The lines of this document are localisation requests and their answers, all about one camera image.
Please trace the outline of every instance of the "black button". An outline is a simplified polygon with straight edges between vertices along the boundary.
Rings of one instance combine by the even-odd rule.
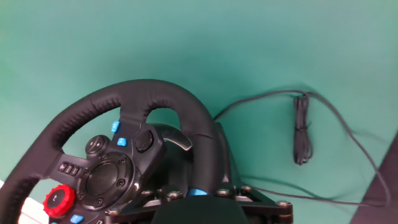
[[[70,175],[72,175],[73,177],[76,176],[76,174],[79,172],[79,170],[80,170],[79,167],[75,167],[75,168],[72,170],[72,173],[71,173]]]
[[[91,171],[86,182],[87,193],[101,195],[111,189],[118,180],[118,167],[114,163],[105,163]]]
[[[69,165],[69,166],[67,167],[65,173],[66,173],[66,174],[70,174],[70,171],[72,171],[72,169],[73,169],[73,166],[72,166],[72,165]]]
[[[54,193],[50,195],[49,199],[47,200],[48,208],[55,208],[58,205],[60,205],[64,196],[65,192],[62,189],[56,190]]]
[[[110,141],[111,140],[109,140],[109,138],[106,136],[103,135],[95,136],[88,141],[86,145],[86,153],[88,155],[96,154],[100,150],[105,149]]]
[[[68,164],[67,163],[63,163],[62,165],[60,165],[60,167],[58,168],[58,170],[60,172],[63,172],[65,170],[65,168],[67,168]]]
[[[154,143],[154,135],[151,131],[140,132],[136,137],[134,137],[134,146],[139,152],[145,152]]]

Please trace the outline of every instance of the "small black button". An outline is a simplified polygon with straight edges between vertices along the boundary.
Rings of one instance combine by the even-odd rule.
[[[136,137],[134,137],[134,146],[139,152],[145,152],[154,143],[154,135],[151,131],[140,132]]]
[[[67,163],[63,163],[62,165],[60,165],[60,167],[58,168],[58,170],[60,172],[63,172],[65,170],[65,168],[67,168],[68,164]]]
[[[79,172],[79,170],[80,170],[79,167],[75,167],[75,168],[72,170],[72,173],[71,173],[70,175],[71,175],[72,177],[76,176],[76,174]]]
[[[67,167],[65,173],[66,173],[66,174],[70,174],[70,171],[72,171],[72,169],[73,169],[73,166],[72,166],[72,165],[69,165],[69,166]]]

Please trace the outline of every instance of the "steering wheel hub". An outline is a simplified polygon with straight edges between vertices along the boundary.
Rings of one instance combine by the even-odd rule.
[[[99,210],[121,198],[134,178],[135,168],[128,156],[118,152],[92,159],[90,164],[78,183],[77,196],[86,209]]]

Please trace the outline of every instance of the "black cable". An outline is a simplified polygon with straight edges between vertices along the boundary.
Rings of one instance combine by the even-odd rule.
[[[384,180],[384,177],[380,173],[379,169],[377,168],[377,165],[374,163],[372,157],[369,155],[367,150],[359,143],[359,141],[354,137],[353,133],[351,132],[350,128],[348,127],[347,123],[343,119],[343,117],[340,115],[338,110],[324,97],[319,95],[318,93],[315,92],[306,92],[302,90],[281,90],[281,91],[273,91],[257,96],[252,96],[249,98],[245,98],[242,100],[235,101],[228,105],[225,109],[223,109],[220,113],[218,113],[215,117],[214,120],[219,119],[221,116],[226,114],[228,111],[231,110],[231,108],[238,106],[242,103],[248,102],[248,101],[253,101],[253,100],[258,100],[267,96],[272,96],[276,94],[281,94],[281,93],[301,93],[302,97],[296,97],[294,99],[294,106],[295,106],[295,112],[296,112],[296,124],[295,124],[295,134],[294,134],[294,160],[297,164],[301,165],[303,163],[308,162],[308,160],[313,156],[313,147],[311,144],[311,140],[308,136],[307,133],[307,113],[308,113],[308,107],[309,107],[309,96],[312,96],[319,101],[321,101],[324,105],[326,105],[338,118],[340,123],[343,125],[344,129],[350,136],[350,138],[355,142],[355,144],[362,150],[362,152],[365,154],[366,158],[368,161],[371,163],[374,171],[376,172],[377,177],[380,180],[380,183],[382,184],[384,191],[386,193],[386,201],[382,205],[373,205],[373,204],[368,204],[368,203],[354,203],[354,202],[339,202],[339,201],[334,201],[334,200],[328,200],[324,198],[314,198],[314,197],[307,197],[307,196],[299,196],[299,195],[291,195],[291,194],[282,194],[278,192],[273,192],[271,190],[266,190],[266,189],[261,189],[259,187],[253,187],[256,190],[260,190],[263,192],[267,192],[270,194],[275,194],[275,195],[280,195],[284,197],[292,197],[292,198],[301,198],[301,199],[308,199],[308,200],[315,200],[319,202],[328,202],[328,203],[334,203],[334,204],[340,204],[340,205],[354,205],[354,206],[369,206],[369,207],[388,207],[391,203],[391,193],[390,190],[387,186],[386,181]]]

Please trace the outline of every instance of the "screw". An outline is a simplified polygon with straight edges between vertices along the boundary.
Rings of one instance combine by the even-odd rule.
[[[250,190],[251,190],[251,187],[248,186],[248,185],[244,185],[244,186],[242,186],[242,190],[250,191]]]
[[[126,162],[126,158],[124,158],[124,157],[122,157],[120,160],[119,160],[119,164],[124,164]]]
[[[141,194],[142,194],[142,195],[145,195],[145,196],[152,195],[153,193],[154,193],[154,192],[151,191],[151,190],[145,190],[145,191],[141,192]]]
[[[120,180],[118,180],[118,182],[116,183],[116,185],[117,185],[118,187],[123,187],[125,183],[126,183],[125,180],[120,179]]]
[[[172,192],[169,192],[167,194],[167,197],[169,197],[169,198],[179,198],[179,197],[182,197],[182,193],[179,192],[179,191],[172,191]]]
[[[286,206],[292,205],[290,202],[287,202],[285,200],[280,200],[280,201],[276,202],[276,204],[280,207],[286,207]]]
[[[97,206],[102,205],[103,202],[102,198],[97,199]]]
[[[120,214],[121,212],[122,212],[122,210],[120,210],[118,208],[114,208],[114,209],[107,210],[105,213],[107,215],[117,215],[117,214]]]
[[[217,190],[217,195],[228,195],[229,190],[228,189],[219,189]]]
[[[83,200],[83,198],[85,197],[85,194],[82,192],[77,197],[79,200]]]

